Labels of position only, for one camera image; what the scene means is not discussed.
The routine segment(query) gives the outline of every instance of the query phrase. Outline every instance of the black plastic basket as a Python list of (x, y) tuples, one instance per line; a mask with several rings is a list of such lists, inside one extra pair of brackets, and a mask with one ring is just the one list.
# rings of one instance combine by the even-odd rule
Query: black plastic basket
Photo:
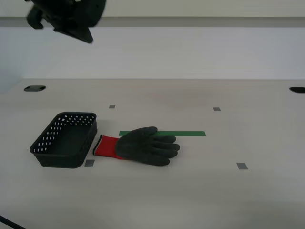
[(30, 147), (43, 167), (78, 168), (97, 133), (96, 114), (58, 114)]

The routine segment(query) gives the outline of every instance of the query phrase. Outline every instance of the glove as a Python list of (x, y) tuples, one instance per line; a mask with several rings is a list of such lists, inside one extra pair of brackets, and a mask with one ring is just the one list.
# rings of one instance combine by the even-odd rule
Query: glove
[(93, 150), (97, 156), (129, 159), (154, 166), (166, 166), (178, 155), (180, 146), (175, 136), (154, 136), (156, 127), (133, 130), (121, 138), (101, 135)]

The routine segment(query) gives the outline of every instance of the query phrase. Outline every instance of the black cable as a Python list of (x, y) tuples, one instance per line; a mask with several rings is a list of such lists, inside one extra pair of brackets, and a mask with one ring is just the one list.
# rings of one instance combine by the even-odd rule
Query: black cable
[(19, 226), (18, 224), (16, 223), (13, 223), (12, 221), (9, 221), (8, 219), (0, 216), (0, 222), (1, 223), (4, 223), (5, 225), (8, 225), (9, 227), (11, 228), (15, 228), (15, 229), (25, 229), (24, 227), (22, 226)]

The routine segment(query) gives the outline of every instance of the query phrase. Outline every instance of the green tape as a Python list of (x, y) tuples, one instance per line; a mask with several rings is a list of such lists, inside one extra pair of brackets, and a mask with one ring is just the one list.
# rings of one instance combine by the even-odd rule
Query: green tape
[[(119, 136), (124, 136), (130, 131), (120, 131)], [(205, 137), (205, 131), (158, 131), (156, 136), (178, 136), (178, 137)]]

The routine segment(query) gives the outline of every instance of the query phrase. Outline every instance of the table surface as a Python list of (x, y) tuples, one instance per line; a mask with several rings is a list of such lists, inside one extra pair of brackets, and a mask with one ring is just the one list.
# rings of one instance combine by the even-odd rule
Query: table surface
[[(33, 84), (47, 88), (23, 91)], [(0, 215), (27, 229), (303, 229), (305, 95), (289, 87), (304, 85), (23, 80), (0, 95)], [(29, 152), (64, 111), (96, 113), (93, 167), (44, 168)], [(145, 126), (206, 136), (178, 137), (166, 167), (92, 155), (100, 134)]]

